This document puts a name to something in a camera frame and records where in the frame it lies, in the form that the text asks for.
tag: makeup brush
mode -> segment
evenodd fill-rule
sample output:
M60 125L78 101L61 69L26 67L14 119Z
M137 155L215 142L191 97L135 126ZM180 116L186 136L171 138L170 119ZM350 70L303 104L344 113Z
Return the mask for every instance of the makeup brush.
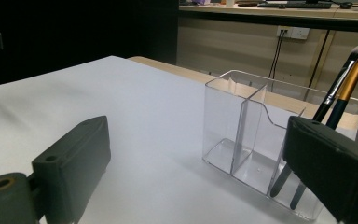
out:
M345 111L348 101L351 98L351 94L353 93L353 90L357 84L357 81L358 81L358 59L352 65L352 69L349 69L348 71L349 71L349 73L347 72L348 75L346 76L346 78L344 78L345 80L342 79L342 80L344 80L344 82L342 85L342 89L340 89L340 95L337 99L336 105L334 106L333 111L331 112L331 115L330 115L328 121L326 122L326 126L332 128L334 130L336 129L336 127L339 123L339 120L341 119L342 114ZM295 196L293 197L292 201L290 202L291 209L293 209L293 210L296 209L298 202L301 199L301 196L303 195L305 189L306 189L306 186L300 182L300 184L297 187Z
M330 87L330 90L327 92L327 94L324 97L324 100L322 101L321 105L319 105L318 110L316 111L315 115L313 116L313 120L321 122L324 119L324 116L326 115L328 109L330 108L331 104L336 99L337 92L339 90L339 87L345 80L345 77L353 67L354 63L358 59L358 46L355 47L352 51L350 56L348 57L347 61L342 66L341 70L339 71L336 79L334 80L333 84ZM289 175L292 173L292 170L289 168L289 166L286 164L283 167L283 170L281 174L278 176L277 181L275 182L274 186L271 189L270 196L275 197L278 195L278 193L281 191L283 184L286 182ZM297 193L298 189L296 191L297 197L301 198L302 193Z
M337 99L336 105L331 112L331 115L326 123L326 125L332 129L336 129L338 126L339 120L344 113L345 107L348 104L348 101L351 98L351 94L357 84L358 81L358 60L353 65L353 68L349 72L347 78L342 85L342 88L339 93L339 97Z

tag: acrylic divider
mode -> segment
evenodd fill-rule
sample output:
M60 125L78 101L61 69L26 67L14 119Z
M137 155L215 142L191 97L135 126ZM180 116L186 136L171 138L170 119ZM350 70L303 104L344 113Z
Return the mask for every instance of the acrylic divider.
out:
M241 71L215 78L205 90L202 158L269 197L285 165L282 143L287 120L290 116L311 119L326 93ZM358 139L357 99L350 99L337 131ZM290 208L299 184L298 177L290 174L280 193L270 199L300 217L314 220L323 205L308 189L298 207Z

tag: desk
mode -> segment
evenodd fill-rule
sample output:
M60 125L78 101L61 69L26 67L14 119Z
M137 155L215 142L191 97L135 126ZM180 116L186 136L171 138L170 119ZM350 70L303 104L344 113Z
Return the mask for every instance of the desk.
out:
M220 21L241 21L313 29L358 32L358 11L340 9L261 8L221 6L180 6L179 16Z
M112 160L80 223L309 223L204 163L203 82L141 60L107 57L1 85L0 175L29 175L79 122L106 115ZM323 210L316 223L336 222Z

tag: wall socket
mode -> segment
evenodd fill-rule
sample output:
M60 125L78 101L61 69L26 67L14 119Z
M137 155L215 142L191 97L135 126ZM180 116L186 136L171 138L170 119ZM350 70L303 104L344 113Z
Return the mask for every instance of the wall socket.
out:
M286 31L283 37L292 39L307 39L310 28L278 26L277 36L280 36L281 30Z

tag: dark background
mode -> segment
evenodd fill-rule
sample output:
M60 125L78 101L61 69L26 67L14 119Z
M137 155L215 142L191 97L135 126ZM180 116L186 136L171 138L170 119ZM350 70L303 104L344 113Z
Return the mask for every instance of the dark background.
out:
M0 84L114 55L176 63L173 0L0 0Z

